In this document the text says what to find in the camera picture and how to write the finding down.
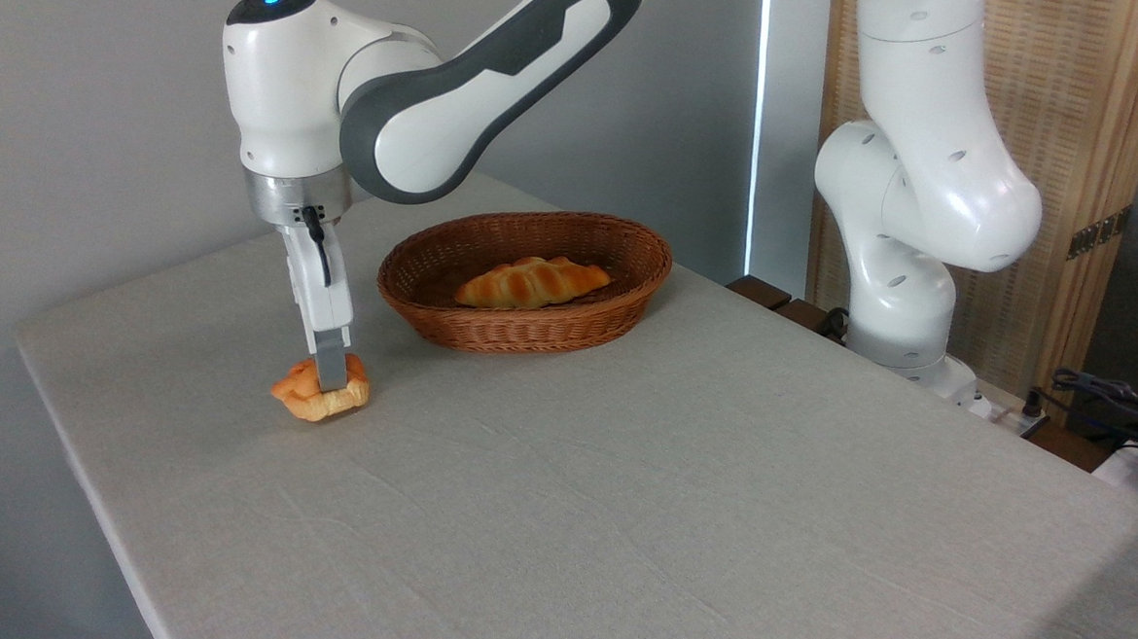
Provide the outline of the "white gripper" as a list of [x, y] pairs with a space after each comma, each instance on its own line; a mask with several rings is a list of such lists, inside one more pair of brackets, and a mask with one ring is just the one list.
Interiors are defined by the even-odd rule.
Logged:
[[305, 337], [313, 342], [319, 387], [322, 392], [346, 388], [346, 349], [351, 345], [354, 305], [347, 269], [333, 225], [321, 224], [324, 239], [316, 243], [306, 225], [277, 226], [284, 239], [287, 268], [302, 315]]

